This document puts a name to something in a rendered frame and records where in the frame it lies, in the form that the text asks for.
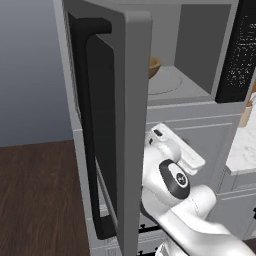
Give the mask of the tan container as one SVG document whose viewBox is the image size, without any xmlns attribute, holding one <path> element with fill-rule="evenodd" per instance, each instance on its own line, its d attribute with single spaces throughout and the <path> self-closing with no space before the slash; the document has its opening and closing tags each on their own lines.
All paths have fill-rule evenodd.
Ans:
<svg viewBox="0 0 256 256">
<path fill-rule="evenodd" d="M 254 92 L 251 95 L 251 98 L 250 98 L 248 104 L 246 105 L 245 111 L 244 111 L 243 115 L 241 116 L 241 119 L 240 119 L 240 122 L 238 125 L 239 128 L 244 128 L 247 125 L 248 120 L 251 115 L 251 112 L 252 112 L 252 109 L 255 105 L 256 105 L 256 92 Z"/>
</svg>

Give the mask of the grey base cupboards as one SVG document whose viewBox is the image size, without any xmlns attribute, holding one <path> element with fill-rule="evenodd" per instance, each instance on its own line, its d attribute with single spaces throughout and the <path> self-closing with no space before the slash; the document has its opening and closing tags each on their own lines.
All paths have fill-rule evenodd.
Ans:
<svg viewBox="0 0 256 256">
<path fill-rule="evenodd" d="M 225 167 L 217 203 L 207 217 L 242 240 L 256 238 L 256 171 L 232 175 Z"/>
</svg>

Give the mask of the grey microwave door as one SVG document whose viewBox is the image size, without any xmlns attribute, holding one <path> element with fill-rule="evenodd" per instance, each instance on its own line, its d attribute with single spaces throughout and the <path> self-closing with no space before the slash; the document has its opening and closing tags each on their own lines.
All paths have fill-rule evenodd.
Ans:
<svg viewBox="0 0 256 256">
<path fill-rule="evenodd" d="M 69 67 L 77 99 L 68 14 L 104 18 L 110 34 L 86 46 L 100 216 L 110 215 L 122 256 L 136 256 L 152 18 L 104 0 L 64 0 Z"/>
</svg>

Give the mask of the wooden bowl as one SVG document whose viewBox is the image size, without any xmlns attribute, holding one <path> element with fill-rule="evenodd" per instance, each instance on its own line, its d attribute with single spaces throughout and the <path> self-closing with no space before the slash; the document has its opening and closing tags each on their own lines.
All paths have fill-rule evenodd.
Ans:
<svg viewBox="0 0 256 256">
<path fill-rule="evenodd" d="M 160 59 L 151 56 L 150 57 L 150 66 L 149 66 L 149 78 L 152 78 L 161 67 L 162 62 Z"/>
</svg>

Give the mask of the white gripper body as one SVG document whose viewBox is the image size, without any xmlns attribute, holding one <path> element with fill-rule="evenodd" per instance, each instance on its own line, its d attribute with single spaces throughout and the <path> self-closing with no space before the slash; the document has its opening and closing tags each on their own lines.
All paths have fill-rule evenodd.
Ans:
<svg viewBox="0 0 256 256">
<path fill-rule="evenodd" d="M 184 169 L 188 174 L 194 176 L 200 171 L 206 161 L 185 141 L 183 141 L 177 134 L 175 134 L 168 126 L 163 125 L 167 136 L 174 140 L 181 150 L 181 158 L 178 161 L 179 166 Z"/>
</svg>

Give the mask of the grey microwave oven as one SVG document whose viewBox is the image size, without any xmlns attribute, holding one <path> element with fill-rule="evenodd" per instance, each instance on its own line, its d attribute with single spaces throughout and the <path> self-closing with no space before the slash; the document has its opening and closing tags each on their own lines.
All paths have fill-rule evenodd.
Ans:
<svg viewBox="0 0 256 256">
<path fill-rule="evenodd" d="M 151 0 L 151 106 L 243 104 L 256 68 L 256 0 Z"/>
</svg>

